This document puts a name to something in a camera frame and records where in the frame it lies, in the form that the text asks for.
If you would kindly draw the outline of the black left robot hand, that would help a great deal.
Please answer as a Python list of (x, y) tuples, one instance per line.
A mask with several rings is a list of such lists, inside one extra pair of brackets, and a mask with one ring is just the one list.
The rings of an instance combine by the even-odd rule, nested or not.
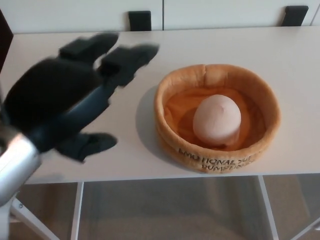
[(118, 87), (158, 53), (154, 43), (116, 46), (117, 33), (77, 38), (33, 65), (9, 90), (4, 109), (40, 153), (56, 150), (78, 162), (114, 147), (104, 133), (82, 133), (110, 105)]

